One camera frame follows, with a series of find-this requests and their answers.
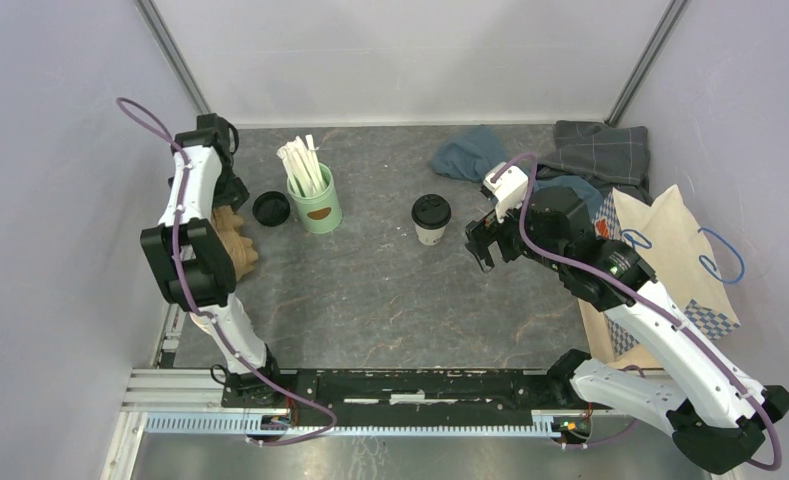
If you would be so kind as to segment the black plastic cup lid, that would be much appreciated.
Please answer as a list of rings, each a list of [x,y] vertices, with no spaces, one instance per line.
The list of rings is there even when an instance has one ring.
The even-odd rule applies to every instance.
[[[420,196],[412,205],[411,217],[416,226],[426,230],[444,228],[452,218],[449,202],[438,194]]]

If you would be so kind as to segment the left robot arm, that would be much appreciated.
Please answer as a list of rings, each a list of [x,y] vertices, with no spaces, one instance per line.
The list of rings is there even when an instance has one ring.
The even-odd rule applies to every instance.
[[[224,355],[210,369],[223,405],[267,408],[282,400],[284,381],[236,295],[249,267],[231,254],[257,257],[251,240],[238,233],[237,212],[249,198],[233,171],[238,144],[237,129],[216,113],[198,116],[194,130],[174,137],[168,205],[157,226],[142,231],[140,244],[164,299],[189,313]]]

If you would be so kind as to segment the paper takeout bag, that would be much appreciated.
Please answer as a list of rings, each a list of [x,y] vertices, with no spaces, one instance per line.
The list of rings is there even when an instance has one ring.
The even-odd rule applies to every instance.
[[[617,189],[606,197],[593,220],[595,232],[633,247],[664,282],[675,306],[710,340],[717,341],[736,331],[738,319],[725,290],[725,283],[738,281],[744,262],[718,234],[701,225],[688,207],[677,185],[647,205]],[[716,236],[740,262],[733,279],[718,269],[708,235]],[[652,354],[626,329],[606,319],[593,306],[579,301],[589,349],[595,359],[613,366],[634,364],[661,368]]]

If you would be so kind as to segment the white paper coffee cup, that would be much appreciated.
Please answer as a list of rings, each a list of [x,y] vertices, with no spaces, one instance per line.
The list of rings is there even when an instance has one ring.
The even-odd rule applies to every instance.
[[[437,245],[443,238],[445,230],[445,226],[438,228],[424,228],[419,224],[415,225],[416,237],[418,241],[425,246]]]

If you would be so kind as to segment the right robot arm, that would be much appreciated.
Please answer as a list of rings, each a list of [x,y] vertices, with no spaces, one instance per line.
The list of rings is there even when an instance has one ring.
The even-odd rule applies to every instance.
[[[669,381],[627,373],[572,350],[547,382],[561,408],[580,401],[610,407],[669,436],[692,463],[724,474],[754,464],[764,444],[769,470],[781,465],[775,423],[789,411],[789,392],[765,386],[730,361],[684,315],[654,269],[628,244],[599,235],[586,203],[568,187],[504,192],[483,187],[493,209],[467,225],[467,249],[484,271],[489,248],[504,261],[531,259],[555,272],[589,303],[644,344]]]

